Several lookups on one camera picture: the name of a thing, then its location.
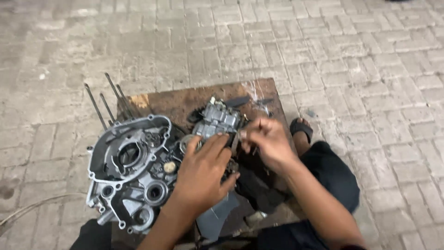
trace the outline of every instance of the black rubber piece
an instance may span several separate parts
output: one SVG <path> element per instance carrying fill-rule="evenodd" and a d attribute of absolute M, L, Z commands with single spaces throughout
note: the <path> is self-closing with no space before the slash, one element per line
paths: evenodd
<path fill-rule="evenodd" d="M 311 143 L 311 137 L 313 136 L 313 129 L 309 126 L 305 125 L 303 122 L 298 122 L 299 118 L 294 118 L 290 124 L 290 133 L 291 136 L 296 134 L 299 131 L 303 131 L 307 135 L 308 143 Z"/>

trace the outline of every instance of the man's right hand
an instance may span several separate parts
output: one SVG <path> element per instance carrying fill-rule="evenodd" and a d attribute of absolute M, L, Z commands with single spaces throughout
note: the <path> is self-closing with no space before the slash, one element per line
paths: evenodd
<path fill-rule="evenodd" d="M 299 158 L 291 150 L 284 126 L 278 120 L 258 118 L 240 132 L 242 148 L 250 153 L 256 145 L 262 161 L 275 173 L 284 176 Z"/>

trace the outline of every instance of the metal shaft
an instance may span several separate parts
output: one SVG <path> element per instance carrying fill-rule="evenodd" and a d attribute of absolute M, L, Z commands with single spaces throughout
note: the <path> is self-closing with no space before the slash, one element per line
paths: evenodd
<path fill-rule="evenodd" d="M 118 91 L 120 92 L 120 95 L 122 96 L 123 103 L 124 103 L 124 105 L 125 105 L 125 107 L 126 107 L 126 109 L 127 109 L 127 111 L 128 111 L 128 114 L 129 114 L 131 117 L 134 117 L 133 114 L 131 113 L 130 104 L 128 103 L 128 100 L 127 100 L 127 98 L 125 97 L 125 95 L 123 94 L 122 89 L 120 88 L 120 85 L 117 84 L 116 87 L 117 87 Z"/>
<path fill-rule="evenodd" d="M 117 90 L 115 89 L 114 84 L 111 81 L 110 75 L 108 73 L 105 73 L 105 76 L 107 77 L 108 82 L 111 85 L 112 91 L 114 91 L 115 97 L 117 97 L 117 103 L 120 103 L 122 105 L 122 109 L 124 111 L 123 113 L 125 114 L 127 119 L 131 118 L 132 115 L 131 115 L 131 113 L 128 113 L 128 111 L 125 109 L 125 103 L 123 103 L 124 101 L 122 101 L 122 98 L 120 98 L 119 93 L 117 93 Z"/>
<path fill-rule="evenodd" d="M 97 107 L 97 104 L 95 103 L 94 97 L 92 96 L 91 90 L 89 89 L 89 86 L 86 83 L 85 83 L 85 88 L 86 88 L 86 91 L 88 91 L 89 98 L 91 99 L 92 105 L 94 106 L 97 116 L 99 116 L 99 119 L 100 119 L 100 122 L 102 123 L 103 129 L 107 130 L 107 125 L 105 124 L 102 114 L 100 113 L 100 110 Z"/>
<path fill-rule="evenodd" d="M 107 101 L 105 100 L 105 96 L 103 96 L 102 93 L 100 93 L 100 98 L 102 99 L 103 104 L 105 105 L 105 108 L 107 109 L 108 114 L 109 114 L 110 117 L 111 117 L 111 121 L 114 123 L 114 122 L 115 122 L 114 116 L 112 115 L 111 109 L 110 109 L 110 107 L 108 106 L 108 103 L 107 103 Z"/>

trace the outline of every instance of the black pants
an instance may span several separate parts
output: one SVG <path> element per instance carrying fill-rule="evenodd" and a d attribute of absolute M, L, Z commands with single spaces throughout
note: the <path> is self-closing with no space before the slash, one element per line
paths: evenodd
<path fill-rule="evenodd" d="M 350 212 L 359 205 L 359 188 L 348 166 L 330 149 L 317 141 L 300 157 L 316 179 Z M 313 249 L 328 247 L 308 220 L 266 228 L 258 235 L 258 249 Z"/>
<path fill-rule="evenodd" d="M 359 205 L 359 188 L 348 166 L 324 141 L 318 141 L 301 157 L 316 179 L 352 213 Z M 258 236 L 259 249 L 313 249 L 328 247 L 308 220 L 264 229 Z M 111 224 L 90 220 L 80 229 L 71 250 L 111 249 Z"/>

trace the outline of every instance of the wooden board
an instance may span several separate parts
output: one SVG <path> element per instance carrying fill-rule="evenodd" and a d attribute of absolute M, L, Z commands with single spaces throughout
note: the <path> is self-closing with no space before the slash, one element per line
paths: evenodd
<path fill-rule="evenodd" d="M 172 122 L 190 130 L 192 124 L 186 121 L 187 115 L 195 108 L 204 106 L 212 95 L 224 100 L 250 95 L 250 102 L 240 107 L 240 110 L 251 120 L 258 116 L 266 115 L 265 108 L 254 104 L 253 101 L 272 98 L 273 101 L 266 105 L 266 109 L 268 112 L 273 113 L 273 118 L 284 124 L 288 139 L 289 141 L 292 141 L 285 120 L 284 111 L 281 102 L 279 101 L 278 92 L 272 78 L 196 89 L 139 94 L 127 97 L 127 99 L 132 110 L 137 113 L 138 117 L 144 117 L 151 113 L 162 114 L 169 117 Z M 118 110 L 118 117 L 121 118 L 122 109 L 120 108 L 120 105 L 118 106 Z M 293 150 L 295 151 L 294 144 L 290 143 L 290 145 L 292 145 Z M 282 179 L 273 174 L 270 175 L 270 178 L 272 179 L 271 183 L 274 187 L 280 190 L 286 189 L 286 185 Z M 240 202 L 240 206 L 231 211 L 221 231 L 221 236 L 236 235 L 241 232 L 278 226 L 299 220 L 296 214 L 300 215 L 300 210 L 294 205 L 294 201 L 290 201 L 286 204 L 281 204 L 273 214 L 258 223 L 256 227 L 249 228 L 244 223 L 243 218 L 254 213 L 254 210 L 244 197 L 237 195 L 237 198 Z"/>

